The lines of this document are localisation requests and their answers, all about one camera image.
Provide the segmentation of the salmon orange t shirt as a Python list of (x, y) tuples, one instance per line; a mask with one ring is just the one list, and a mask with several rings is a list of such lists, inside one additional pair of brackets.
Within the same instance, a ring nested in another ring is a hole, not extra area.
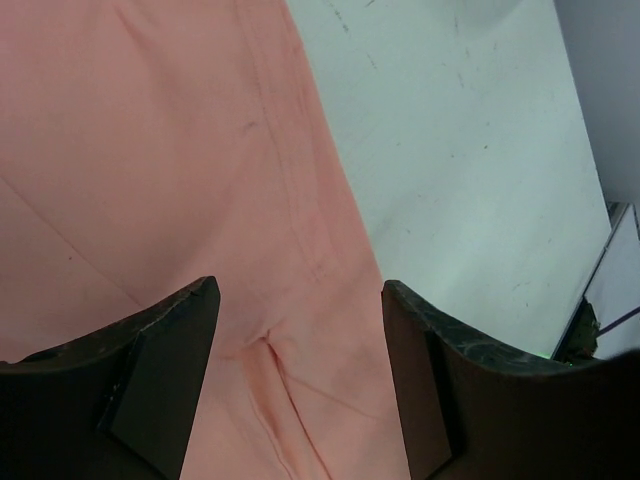
[(1, 5), (1, 355), (203, 276), (186, 479), (405, 479), (382, 279), (283, 1)]

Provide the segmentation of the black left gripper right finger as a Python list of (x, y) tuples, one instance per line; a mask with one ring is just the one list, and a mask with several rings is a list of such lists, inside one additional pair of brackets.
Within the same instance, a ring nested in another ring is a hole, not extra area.
[(383, 323), (414, 479), (635, 479), (639, 354), (571, 366), (505, 344), (397, 280)]

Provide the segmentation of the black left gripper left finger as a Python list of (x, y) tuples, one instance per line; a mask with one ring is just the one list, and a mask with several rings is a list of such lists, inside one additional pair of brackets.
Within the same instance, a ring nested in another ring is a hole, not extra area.
[(1, 366), (5, 479), (176, 479), (220, 306), (214, 277)]

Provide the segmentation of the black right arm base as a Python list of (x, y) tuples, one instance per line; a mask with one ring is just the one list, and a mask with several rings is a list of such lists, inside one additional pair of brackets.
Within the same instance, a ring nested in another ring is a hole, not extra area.
[(583, 299), (563, 334), (553, 359), (571, 365), (594, 361), (599, 330), (600, 323), (592, 305)]

